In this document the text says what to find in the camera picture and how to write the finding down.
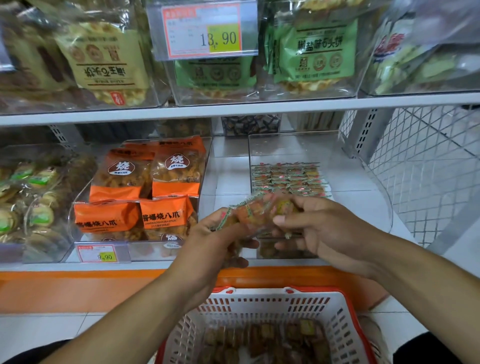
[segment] perforated metal upright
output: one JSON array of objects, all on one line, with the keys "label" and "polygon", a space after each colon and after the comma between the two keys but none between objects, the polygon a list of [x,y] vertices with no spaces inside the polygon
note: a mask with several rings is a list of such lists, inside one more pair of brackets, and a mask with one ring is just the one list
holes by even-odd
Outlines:
[{"label": "perforated metal upright", "polygon": [[424,247],[445,253],[480,218],[480,110],[350,110],[340,132]]}]

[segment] fingernail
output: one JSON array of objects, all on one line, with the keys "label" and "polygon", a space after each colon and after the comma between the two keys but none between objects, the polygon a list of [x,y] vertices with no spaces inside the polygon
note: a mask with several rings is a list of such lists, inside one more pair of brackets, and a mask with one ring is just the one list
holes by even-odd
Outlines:
[{"label": "fingernail", "polygon": [[277,215],[273,218],[273,222],[276,224],[276,225],[283,225],[285,224],[285,216],[283,215]]}]

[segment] green snack bag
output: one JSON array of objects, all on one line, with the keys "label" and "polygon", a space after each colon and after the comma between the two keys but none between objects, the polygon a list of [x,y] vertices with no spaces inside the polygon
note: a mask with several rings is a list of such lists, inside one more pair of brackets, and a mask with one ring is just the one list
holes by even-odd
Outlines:
[{"label": "green snack bag", "polygon": [[253,57],[208,58],[175,61],[175,76],[180,87],[209,90],[221,97],[224,91],[252,88],[257,82]]},{"label": "green snack bag", "polygon": [[274,83],[288,91],[317,91],[355,73],[358,20],[320,21],[275,30]]}]

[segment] price tag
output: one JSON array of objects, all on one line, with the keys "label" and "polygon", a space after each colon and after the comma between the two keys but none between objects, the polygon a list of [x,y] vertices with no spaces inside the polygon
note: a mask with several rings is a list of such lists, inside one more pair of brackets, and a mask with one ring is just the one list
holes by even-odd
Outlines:
[{"label": "price tag", "polygon": [[117,263],[115,248],[107,245],[79,245],[78,256],[83,263]]},{"label": "price tag", "polygon": [[162,7],[170,59],[242,54],[240,3]]}]

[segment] shopping basket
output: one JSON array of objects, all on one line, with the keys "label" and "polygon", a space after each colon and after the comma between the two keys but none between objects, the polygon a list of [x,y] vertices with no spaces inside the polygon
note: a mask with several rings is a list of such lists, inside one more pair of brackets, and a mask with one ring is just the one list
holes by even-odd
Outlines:
[{"label": "shopping basket", "polygon": [[196,363],[209,326],[286,323],[300,318],[315,319],[325,328],[333,364],[376,364],[352,303],[335,287],[216,288],[175,326],[159,349],[156,364]]}]

